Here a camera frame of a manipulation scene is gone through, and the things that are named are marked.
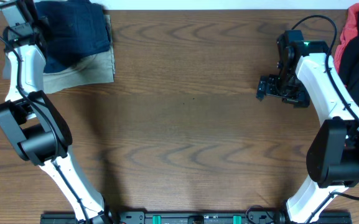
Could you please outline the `dark blue shorts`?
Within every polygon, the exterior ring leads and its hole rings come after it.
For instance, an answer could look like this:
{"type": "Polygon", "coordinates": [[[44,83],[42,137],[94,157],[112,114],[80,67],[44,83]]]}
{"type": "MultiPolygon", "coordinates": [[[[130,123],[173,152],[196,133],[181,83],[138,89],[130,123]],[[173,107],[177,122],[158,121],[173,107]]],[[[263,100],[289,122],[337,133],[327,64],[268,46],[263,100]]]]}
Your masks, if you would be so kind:
{"type": "Polygon", "coordinates": [[[50,27],[44,73],[61,72],[87,56],[110,49],[102,5],[86,0],[40,1],[35,8],[50,27]]]}

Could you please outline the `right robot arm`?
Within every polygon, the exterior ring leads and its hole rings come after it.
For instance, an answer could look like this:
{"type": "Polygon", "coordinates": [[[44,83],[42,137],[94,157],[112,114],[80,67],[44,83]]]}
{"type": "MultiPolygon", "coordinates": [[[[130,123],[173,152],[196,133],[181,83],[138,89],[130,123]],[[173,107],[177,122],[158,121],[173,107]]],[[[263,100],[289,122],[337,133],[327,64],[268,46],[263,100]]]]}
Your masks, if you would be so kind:
{"type": "Polygon", "coordinates": [[[300,30],[287,30],[277,47],[280,72],[260,78],[256,98],[275,96],[300,108],[313,104],[320,129],[307,151],[307,178],[273,222],[351,223],[348,214],[323,210],[359,184],[359,106],[333,68],[325,41],[304,40],[300,30]]]}

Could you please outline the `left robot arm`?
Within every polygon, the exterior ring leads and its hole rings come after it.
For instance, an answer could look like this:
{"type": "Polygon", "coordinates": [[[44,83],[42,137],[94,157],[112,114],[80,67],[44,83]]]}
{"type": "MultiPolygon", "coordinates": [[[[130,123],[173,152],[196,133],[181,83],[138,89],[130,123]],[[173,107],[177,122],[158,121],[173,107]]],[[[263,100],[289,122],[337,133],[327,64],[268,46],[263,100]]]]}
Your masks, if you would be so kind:
{"type": "Polygon", "coordinates": [[[71,217],[44,215],[41,223],[119,223],[75,159],[68,124],[44,93],[46,22],[32,1],[4,2],[0,10],[8,23],[0,40],[11,79],[0,127],[17,155],[48,174],[74,211],[71,217]]]}

